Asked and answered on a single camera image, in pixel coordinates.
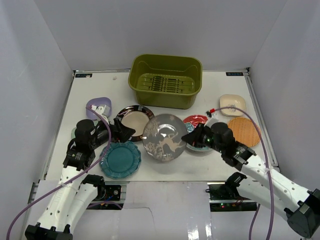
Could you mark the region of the red and teal floral plate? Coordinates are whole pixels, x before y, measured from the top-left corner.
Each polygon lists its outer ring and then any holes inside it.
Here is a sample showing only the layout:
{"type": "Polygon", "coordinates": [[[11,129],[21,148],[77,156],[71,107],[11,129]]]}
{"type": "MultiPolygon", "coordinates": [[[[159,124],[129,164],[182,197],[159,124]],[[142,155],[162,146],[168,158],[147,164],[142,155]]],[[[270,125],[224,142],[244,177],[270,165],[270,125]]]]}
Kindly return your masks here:
{"type": "MultiPolygon", "coordinates": [[[[200,115],[200,114],[190,115],[183,120],[188,133],[191,133],[198,126],[198,124],[205,124],[207,121],[208,121],[208,118],[205,115],[200,115]]],[[[189,150],[192,150],[194,152],[199,152],[199,153],[206,153],[212,150],[207,146],[194,147],[190,144],[187,144],[186,147],[189,150]]]]}

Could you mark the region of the black rimmed beige plate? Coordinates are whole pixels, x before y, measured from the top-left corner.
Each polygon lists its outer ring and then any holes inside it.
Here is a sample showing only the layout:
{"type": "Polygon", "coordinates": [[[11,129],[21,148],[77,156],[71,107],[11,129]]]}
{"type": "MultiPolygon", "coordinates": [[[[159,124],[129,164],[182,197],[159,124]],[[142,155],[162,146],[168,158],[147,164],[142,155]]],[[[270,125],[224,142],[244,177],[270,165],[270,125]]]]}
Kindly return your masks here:
{"type": "Polygon", "coordinates": [[[154,113],[143,105],[131,105],[122,109],[116,118],[128,128],[134,129],[135,133],[129,138],[131,142],[141,142],[146,124],[154,118],[154,113]]]}

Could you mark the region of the grey floral plate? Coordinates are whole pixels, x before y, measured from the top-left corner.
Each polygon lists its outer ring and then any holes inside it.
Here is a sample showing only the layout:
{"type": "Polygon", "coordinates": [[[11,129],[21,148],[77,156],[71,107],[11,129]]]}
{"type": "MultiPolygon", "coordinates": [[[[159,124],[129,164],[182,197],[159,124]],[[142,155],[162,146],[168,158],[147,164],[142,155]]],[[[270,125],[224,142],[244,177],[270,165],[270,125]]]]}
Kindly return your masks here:
{"type": "Polygon", "coordinates": [[[187,143],[182,137],[187,133],[187,128],[179,117],[168,113],[159,114],[144,127],[143,147],[155,160],[170,162],[185,150],[187,143]]]}

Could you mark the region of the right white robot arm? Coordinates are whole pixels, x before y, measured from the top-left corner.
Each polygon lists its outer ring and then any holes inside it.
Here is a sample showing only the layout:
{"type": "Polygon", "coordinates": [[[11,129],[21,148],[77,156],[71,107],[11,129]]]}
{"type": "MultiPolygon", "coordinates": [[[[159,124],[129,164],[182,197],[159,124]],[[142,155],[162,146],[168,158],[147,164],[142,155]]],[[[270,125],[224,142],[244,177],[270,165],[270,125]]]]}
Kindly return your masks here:
{"type": "Polygon", "coordinates": [[[270,208],[281,216],[298,235],[310,239],[320,227],[320,190],[309,190],[288,179],[268,160],[262,160],[254,150],[235,140],[226,123],[217,122],[211,127],[202,123],[182,136],[194,147],[209,147],[237,169],[235,181],[225,188],[226,195],[236,200],[240,196],[270,208]]]}

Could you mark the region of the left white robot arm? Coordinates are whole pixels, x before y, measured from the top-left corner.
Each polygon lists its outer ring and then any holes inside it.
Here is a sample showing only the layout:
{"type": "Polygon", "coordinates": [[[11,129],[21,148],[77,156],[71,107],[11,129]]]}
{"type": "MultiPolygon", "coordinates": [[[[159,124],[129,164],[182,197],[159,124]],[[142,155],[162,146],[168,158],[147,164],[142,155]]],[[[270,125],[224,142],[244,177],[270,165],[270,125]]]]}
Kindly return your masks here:
{"type": "Polygon", "coordinates": [[[75,226],[94,199],[105,196],[102,176],[88,174],[95,159],[95,149],[104,143],[125,143],[136,131],[115,119],[113,124],[102,119],[97,124],[83,119],[76,124],[69,142],[57,190],[35,225],[28,225],[28,240],[71,240],[75,226]]]}

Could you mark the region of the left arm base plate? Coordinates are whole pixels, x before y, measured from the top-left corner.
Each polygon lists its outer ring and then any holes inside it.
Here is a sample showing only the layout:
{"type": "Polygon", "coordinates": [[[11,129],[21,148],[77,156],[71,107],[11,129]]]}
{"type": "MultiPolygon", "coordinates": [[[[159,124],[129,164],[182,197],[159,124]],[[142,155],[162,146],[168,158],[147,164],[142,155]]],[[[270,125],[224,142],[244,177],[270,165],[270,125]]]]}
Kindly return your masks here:
{"type": "Polygon", "coordinates": [[[122,186],[109,184],[105,181],[97,184],[83,183],[76,193],[73,203],[119,201],[121,199],[122,186]]]}

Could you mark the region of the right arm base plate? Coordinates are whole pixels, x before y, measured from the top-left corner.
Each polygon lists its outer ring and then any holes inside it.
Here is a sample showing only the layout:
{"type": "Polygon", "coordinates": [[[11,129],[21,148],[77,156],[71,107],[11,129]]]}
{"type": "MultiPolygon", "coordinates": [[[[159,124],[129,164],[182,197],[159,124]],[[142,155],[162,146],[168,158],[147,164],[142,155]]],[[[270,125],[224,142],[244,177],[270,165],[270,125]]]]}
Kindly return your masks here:
{"type": "Polygon", "coordinates": [[[208,184],[205,192],[209,196],[211,212],[250,212],[255,211],[258,206],[256,202],[240,196],[223,182],[208,184]]]}

